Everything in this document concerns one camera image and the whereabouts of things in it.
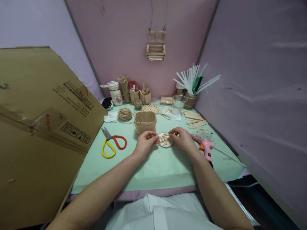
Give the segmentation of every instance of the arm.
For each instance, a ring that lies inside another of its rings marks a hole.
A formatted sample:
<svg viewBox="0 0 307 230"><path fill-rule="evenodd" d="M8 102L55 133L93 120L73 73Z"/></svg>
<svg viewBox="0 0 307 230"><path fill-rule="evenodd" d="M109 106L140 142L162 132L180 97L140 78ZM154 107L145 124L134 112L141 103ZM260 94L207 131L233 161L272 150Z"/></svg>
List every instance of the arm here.
<svg viewBox="0 0 307 230"><path fill-rule="evenodd" d="M134 170L146 159L157 133L146 131L134 152L87 186L48 226L48 230L88 229L107 209Z"/></svg>
<svg viewBox="0 0 307 230"><path fill-rule="evenodd" d="M214 223L222 229L254 229L208 160L198 150L189 132L177 127L169 134L190 156L201 196Z"/></svg>

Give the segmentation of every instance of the hanging popsicle stick shelf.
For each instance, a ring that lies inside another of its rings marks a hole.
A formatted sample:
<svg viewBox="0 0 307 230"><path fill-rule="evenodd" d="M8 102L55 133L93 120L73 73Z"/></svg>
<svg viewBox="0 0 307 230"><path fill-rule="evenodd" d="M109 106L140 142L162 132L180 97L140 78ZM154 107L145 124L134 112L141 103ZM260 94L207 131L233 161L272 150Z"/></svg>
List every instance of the hanging popsicle stick shelf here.
<svg viewBox="0 0 307 230"><path fill-rule="evenodd" d="M165 59L165 34L166 34L166 25L163 28L163 31L151 31L148 28L147 35L147 59L151 61L164 61Z"/></svg>

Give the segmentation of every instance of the hand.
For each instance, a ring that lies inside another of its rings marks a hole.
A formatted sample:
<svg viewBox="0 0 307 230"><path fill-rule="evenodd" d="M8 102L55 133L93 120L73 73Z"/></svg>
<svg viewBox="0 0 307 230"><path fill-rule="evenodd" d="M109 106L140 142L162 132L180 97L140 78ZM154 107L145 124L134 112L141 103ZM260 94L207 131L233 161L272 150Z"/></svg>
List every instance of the hand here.
<svg viewBox="0 0 307 230"><path fill-rule="evenodd" d="M146 159L152 145L157 144L160 140L156 132L145 131L138 137L137 146L132 154L140 156L142 161Z"/></svg>
<svg viewBox="0 0 307 230"><path fill-rule="evenodd" d="M198 147L187 130L177 127L169 131L169 136L187 153L199 152Z"/></svg>

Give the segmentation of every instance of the small round dish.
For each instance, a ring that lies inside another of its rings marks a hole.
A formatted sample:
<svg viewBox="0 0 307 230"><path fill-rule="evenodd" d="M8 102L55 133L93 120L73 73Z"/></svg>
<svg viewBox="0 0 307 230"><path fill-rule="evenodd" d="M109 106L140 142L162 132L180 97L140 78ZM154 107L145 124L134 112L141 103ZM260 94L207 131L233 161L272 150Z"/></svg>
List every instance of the small round dish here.
<svg viewBox="0 0 307 230"><path fill-rule="evenodd" d="M169 148L173 145L174 141L170 138L168 133L160 133L159 135L160 142L158 144L164 148Z"/></svg>

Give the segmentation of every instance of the twine-wrapped container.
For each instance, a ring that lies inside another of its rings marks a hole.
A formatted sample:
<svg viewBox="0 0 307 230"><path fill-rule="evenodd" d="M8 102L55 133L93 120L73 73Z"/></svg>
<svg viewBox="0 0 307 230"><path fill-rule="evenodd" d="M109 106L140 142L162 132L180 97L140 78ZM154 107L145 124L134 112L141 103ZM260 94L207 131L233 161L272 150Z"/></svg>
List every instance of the twine-wrapped container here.
<svg viewBox="0 0 307 230"><path fill-rule="evenodd" d="M135 131L138 135L143 132L156 131L157 117L154 112L138 112L135 114L134 124Z"/></svg>
<svg viewBox="0 0 307 230"><path fill-rule="evenodd" d="M130 99L133 105L136 101L140 100L140 97L138 96L138 92L135 92L135 93L130 92Z"/></svg>
<svg viewBox="0 0 307 230"><path fill-rule="evenodd" d="M195 102L198 98L198 94L185 93L185 96L188 98L187 102L184 105L184 109L192 109L195 105Z"/></svg>
<svg viewBox="0 0 307 230"><path fill-rule="evenodd" d="M122 93L123 93L124 101L125 101L125 103L129 104L130 103L130 95L129 95L129 87L128 87L127 77L119 76L118 81L120 82L121 87L122 87Z"/></svg>
<svg viewBox="0 0 307 230"><path fill-rule="evenodd" d="M140 93L140 98L143 104L150 104L151 103L151 92L149 92L146 95L143 93Z"/></svg>

